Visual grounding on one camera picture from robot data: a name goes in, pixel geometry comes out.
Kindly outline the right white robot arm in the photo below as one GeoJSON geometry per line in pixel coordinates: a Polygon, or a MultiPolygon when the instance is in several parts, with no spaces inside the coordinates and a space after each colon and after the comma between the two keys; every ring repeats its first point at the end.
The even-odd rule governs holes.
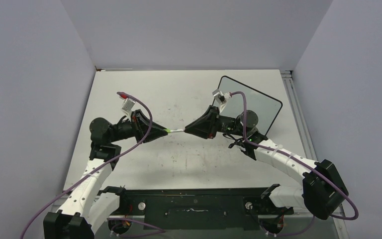
{"type": "Polygon", "coordinates": [[[258,116],[247,110],[235,118],[220,115],[219,108],[209,106],[206,112],[185,127],[185,133],[213,139],[217,133],[230,136],[242,153],[286,174],[299,185],[275,186],[261,200],[267,213],[281,207],[305,208],[315,217],[326,220],[348,197],[349,192],[336,168],[329,160],[307,159],[274,143],[256,128],[258,116]]]}

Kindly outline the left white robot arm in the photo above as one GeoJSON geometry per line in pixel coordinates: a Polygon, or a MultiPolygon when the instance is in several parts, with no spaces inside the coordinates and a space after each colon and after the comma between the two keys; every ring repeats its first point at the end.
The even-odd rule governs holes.
{"type": "Polygon", "coordinates": [[[123,214],[128,200],[122,197],[123,188],[94,200],[107,177],[113,172],[121,154],[121,147],[114,142],[135,138],[138,144],[151,142],[168,135],[169,130],[152,123],[141,110],[130,117],[123,116],[112,124],[104,118],[92,120],[91,152],[79,182],[69,190],[68,199],[56,212],[49,212],[43,220],[46,239],[93,239],[97,229],[111,212],[123,214]]]}

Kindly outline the black framed small whiteboard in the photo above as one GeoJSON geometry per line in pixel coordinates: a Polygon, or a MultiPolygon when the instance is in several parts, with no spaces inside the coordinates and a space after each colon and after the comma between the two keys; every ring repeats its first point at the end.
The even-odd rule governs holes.
{"type": "MultiPolygon", "coordinates": [[[[251,110],[257,115],[258,123],[256,127],[263,135],[266,135],[269,132],[283,107],[280,100],[228,76],[221,77],[218,89],[223,93],[241,91],[245,94],[247,110],[251,110]]],[[[237,94],[227,100],[227,105],[220,114],[222,116],[236,118],[242,112],[242,96],[237,94]]]]}

